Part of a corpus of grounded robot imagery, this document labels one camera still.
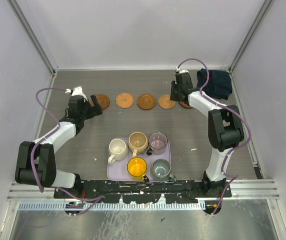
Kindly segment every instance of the beige mug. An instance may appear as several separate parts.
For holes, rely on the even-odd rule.
[[[142,132],[134,132],[128,138],[128,147],[133,152],[133,158],[142,154],[148,147],[147,136]]]

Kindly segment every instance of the white wall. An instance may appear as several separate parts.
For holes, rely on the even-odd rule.
[[[40,107],[35,92],[50,73],[6,0],[0,0],[0,227],[18,147],[31,140]]]
[[[18,3],[60,69],[173,69],[190,57],[229,67],[263,0]]]
[[[286,211],[286,0],[273,3],[234,75],[263,172]]]

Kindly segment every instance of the pink mug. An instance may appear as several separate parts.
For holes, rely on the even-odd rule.
[[[149,137],[149,149],[147,155],[161,155],[165,152],[168,143],[167,137],[161,132],[153,133]]]

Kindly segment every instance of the round wooden coaster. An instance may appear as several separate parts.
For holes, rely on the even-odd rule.
[[[98,94],[96,95],[98,104],[102,107],[102,110],[105,110],[109,106],[109,98],[105,94]]]
[[[158,99],[158,104],[164,109],[171,109],[172,107],[175,106],[176,102],[171,101],[169,98],[170,98],[169,94],[161,96]]]
[[[179,102],[179,104],[183,107],[183,108],[186,108],[186,109],[192,109],[193,107],[184,103],[183,101]]]
[[[142,94],[137,98],[137,105],[140,109],[150,110],[156,105],[156,99],[151,94]]]
[[[134,97],[129,93],[121,93],[116,98],[116,104],[122,109],[127,109],[134,103]]]

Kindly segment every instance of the dark blue towel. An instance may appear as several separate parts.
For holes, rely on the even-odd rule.
[[[197,72],[197,87],[200,88],[207,78],[205,69]],[[209,82],[203,88],[203,91],[211,98],[215,99],[228,99],[228,96],[233,92],[232,80],[229,73],[226,71],[210,70]]]

